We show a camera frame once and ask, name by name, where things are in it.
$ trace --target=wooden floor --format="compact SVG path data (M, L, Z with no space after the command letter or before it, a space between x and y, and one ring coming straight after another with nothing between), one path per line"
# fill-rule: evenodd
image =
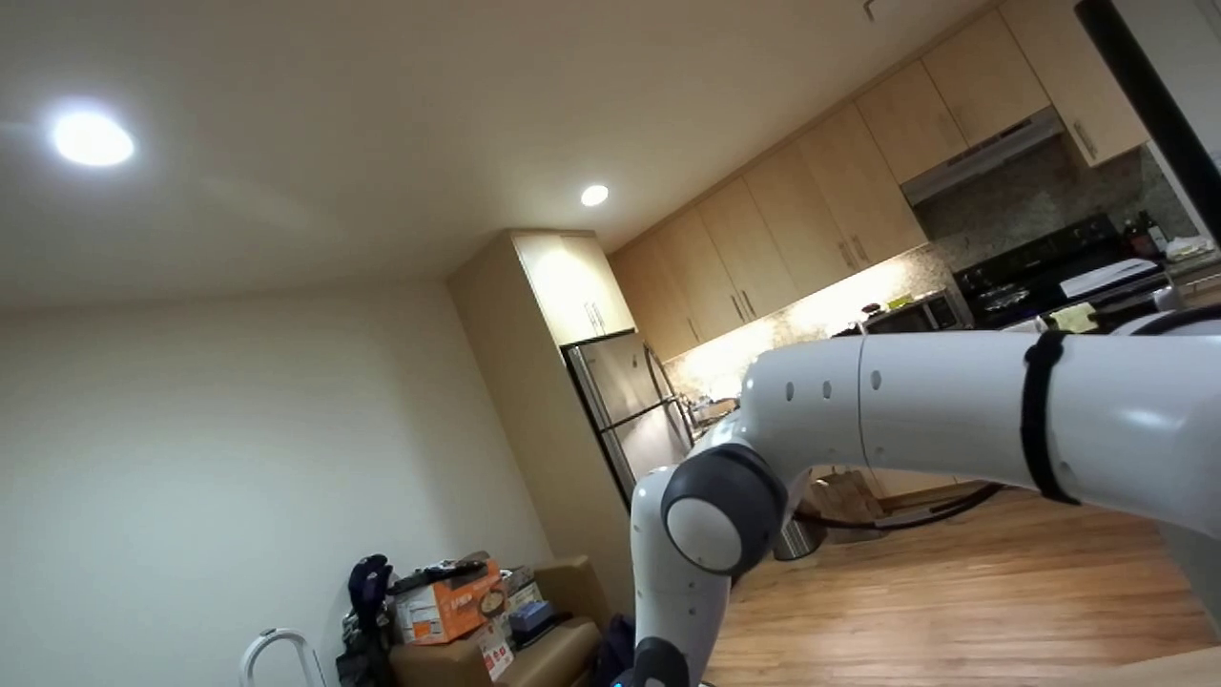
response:
M938 528L758 566L711 682L1048 682L1205 645L1150 524L1005 492Z

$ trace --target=ceiling light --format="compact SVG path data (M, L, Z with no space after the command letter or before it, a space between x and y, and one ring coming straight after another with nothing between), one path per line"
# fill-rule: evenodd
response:
M579 206L605 206L612 198L612 187L608 182L588 182L579 192Z
M70 105L45 122L51 147L75 168L120 168L139 153L124 122L100 105Z

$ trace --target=upper cabinet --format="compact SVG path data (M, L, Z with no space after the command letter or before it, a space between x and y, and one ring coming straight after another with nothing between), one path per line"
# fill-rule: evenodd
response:
M715 340L747 322L742 306L742 291L734 287L722 262L722 250L694 206L681 211L654 234L687 306L687 312L676 312L676 315L687 315L700 340Z
M1000 16L984 11L875 79L858 105L892 179L909 182L1040 113L1045 97Z
M850 272L924 244L924 228L902 187L888 179L883 147L854 103L813 122L795 145L817 193L827 201L835 250Z
M734 175L700 201L700 217L722 256L722 268L738 291L738 308L746 322L756 322L798 299L786 262L766 234L758 201L747 193L747 182Z
M615 278L633 306L633 322L662 359L694 348L690 308L663 261L662 238L644 234L612 256Z
M909 60L869 85L858 97L858 105L897 182L909 182L965 147L924 60Z
M1045 105L1045 90L995 11L934 41L924 63L965 145L989 140Z
M798 292L849 278L858 262L845 250L839 224L798 145L778 145L746 173L766 238Z
M516 234L513 244L556 348L633 329L592 234Z
M1078 20L1078 0L1007 0L1000 11L1059 103L1083 164L1094 168L1144 140L1143 119Z

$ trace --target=kitchen cabinet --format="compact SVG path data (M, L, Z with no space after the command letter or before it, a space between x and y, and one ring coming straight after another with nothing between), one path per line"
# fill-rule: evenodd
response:
M554 345L633 329L629 306L592 234L516 234L513 244Z
M1078 20L1078 0L1007 0L1000 11L1088 168L1144 140L1138 109Z
M897 182L965 153L965 137L924 60L909 60L875 79L858 97L858 105Z
M626 507L542 312L550 299L526 273L536 238L550 234L498 238L452 292L554 552L588 552L612 612L629 613Z
M756 198L766 238L798 287L813 292L839 282L854 262L839 250L839 224L800 168L798 145L778 145L746 173L746 187Z
M694 340L715 340L747 322L747 312L742 308L742 292L717 256L717 244L711 240L694 206L681 211L654 234L687 303Z
M968 20L919 60L965 145L981 145L1048 105L995 11Z
M676 359L681 350L690 350L700 345L687 299L668 272L655 234L644 234L633 244L617 247L612 256L612 268L626 303L633 306L641 336L662 359Z
M700 201L700 217L722 256L742 322L756 322L798 299L798 287L742 175L711 192Z
M835 217L835 250L850 272L928 240L854 103L800 131L795 145Z

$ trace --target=box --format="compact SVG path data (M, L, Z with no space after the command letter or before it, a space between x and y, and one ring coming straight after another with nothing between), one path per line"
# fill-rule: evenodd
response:
M526 603L542 599L537 584L530 579L526 588L513 590L500 608L500 613L490 619L490 627L480 631L480 656L490 669L490 680L498 682L516 654L513 654L513 613Z
M396 599L407 645L446 645L484 627L484 595L500 588L500 566L463 579L437 579Z

